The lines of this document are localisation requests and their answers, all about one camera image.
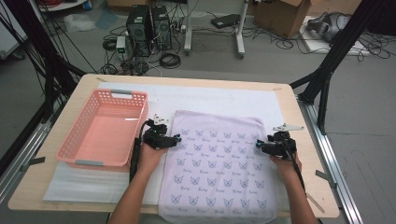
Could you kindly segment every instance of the white cord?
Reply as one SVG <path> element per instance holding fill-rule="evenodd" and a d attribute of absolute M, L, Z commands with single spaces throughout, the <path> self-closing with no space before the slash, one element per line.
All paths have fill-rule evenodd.
<path fill-rule="evenodd" d="M 160 35 L 155 36 L 154 39 L 152 39 L 151 42 L 150 42 L 149 45 L 148 45 L 148 48 L 149 48 L 149 56 L 148 56 L 148 60 L 146 61 L 146 63 L 147 63 L 148 66 L 150 66 L 151 68 L 157 69 L 157 71 L 160 73 L 160 77 L 162 77 L 162 76 L 163 76 L 163 73 L 161 72 L 161 70 L 158 69 L 156 66 L 151 65 L 151 63 L 149 63 L 149 58 L 151 58 L 152 52 L 153 52 L 153 49 L 151 49 L 151 44 L 153 44 L 153 43 L 154 43 L 154 40 L 155 40 L 156 38 L 158 38 L 159 36 L 160 36 Z"/>

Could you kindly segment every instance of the basket handle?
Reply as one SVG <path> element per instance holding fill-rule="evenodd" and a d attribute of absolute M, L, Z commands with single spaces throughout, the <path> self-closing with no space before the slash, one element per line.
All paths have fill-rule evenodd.
<path fill-rule="evenodd" d="M 110 92 L 113 94 L 132 95 L 131 91 L 125 91 L 125 90 L 110 90 Z"/>
<path fill-rule="evenodd" d="M 75 163 L 79 164 L 79 165 L 103 166 L 103 162 L 102 161 L 76 160 Z"/>

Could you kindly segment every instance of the metal stand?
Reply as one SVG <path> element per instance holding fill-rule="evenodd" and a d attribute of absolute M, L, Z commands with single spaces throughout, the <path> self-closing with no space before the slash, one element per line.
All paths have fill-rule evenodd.
<path fill-rule="evenodd" d="M 244 24 L 245 24 L 245 17 L 247 15 L 248 11 L 248 0 L 244 0 L 244 5 L 242 6 L 242 12 L 241 12 L 241 19 L 239 21 L 239 26 L 237 30 L 235 31 L 235 37 L 236 37 L 236 44 L 238 46 L 238 55 L 241 59 L 245 57 L 245 46 L 244 46 L 244 39 L 242 37 L 242 31 L 244 29 Z"/>
<path fill-rule="evenodd" d="M 191 51 L 191 39 L 192 39 L 191 13 L 193 11 L 194 6 L 196 6 L 196 4 L 198 4 L 198 2 L 196 2 L 196 1 L 199 1 L 199 0 L 187 0 L 186 36 L 185 36 L 185 40 L 184 40 L 184 52 L 187 56 L 190 55 L 190 51 Z M 247 11 L 248 11 L 248 0 L 244 0 L 244 3 L 242 5 L 239 26 L 235 31 L 236 44 L 238 46 L 238 55 L 241 59 L 243 59 L 245 57 L 245 47 L 244 47 L 244 41 L 242 38 L 242 31 L 244 29 L 244 23 L 245 23 L 245 17 L 247 15 Z"/>
<path fill-rule="evenodd" d="M 304 92 L 299 94 L 299 99 L 308 105 L 314 103 L 320 92 L 320 102 L 318 111 L 318 126 L 322 134 L 326 134 L 324 123 L 326 117 L 327 100 L 329 96 L 330 80 L 334 70 L 347 56 L 349 50 L 359 39 L 372 17 L 377 14 L 381 6 L 388 0 L 363 0 L 356 9 L 346 28 L 335 39 L 333 47 L 319 68 L 312 74 L 303 77 L 293 83 L 293 89 L 308 83 Z"/>

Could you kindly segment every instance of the white towel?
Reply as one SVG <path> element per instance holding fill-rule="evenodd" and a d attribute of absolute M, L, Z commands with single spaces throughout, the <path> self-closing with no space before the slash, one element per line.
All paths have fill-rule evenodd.
<path fill-rule="evenodd" d="M 267 223 L 277 215 L 266 140 L 257 118 L 177 111 L 164 167 L 159 213 L 172 223 Z"/>

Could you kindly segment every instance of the table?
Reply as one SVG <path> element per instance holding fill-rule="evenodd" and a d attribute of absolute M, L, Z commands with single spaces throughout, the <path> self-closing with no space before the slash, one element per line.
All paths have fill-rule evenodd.
<path fill-rule="evenodd" d="M 79 111 L 84 106 L 91 91 L 97 88 L 101 82 L 273 91 L 278 99 L 285 122 L 306 127 L 295 95 L 291 87 L 287 84 L 165 77 L 86 75 L 78 83 L 46 141 L 37 152 L 36 157 L 46 157 L 45 162 L 30 166 L 8 202 L 10 209 L 91 212 L 112 212 L 114 210 L 116 205 L 113 203 L 50 203 L 42 201 L 57 165 L 55 154 L 72 127 L 73 121 L 78 117 Z M 306 193 L 315 216 L 338 217 L 338 206 L 329 183 L 327 180 L 315 175 L 316 170 L 323 172 L 323 167 L 309 131 L 305 128 L 302 131 L 293 132 L 292 137 L 297 142 L 299 158 L 304 165 L 303 177 L 306 185 Z M 143 204 L 141 213 L 157 214 L 158 206 Z M 278 214 L 279 217 L 287 217 L 289 215 L 290 212 L 288 210 L 279 211 Z"/>

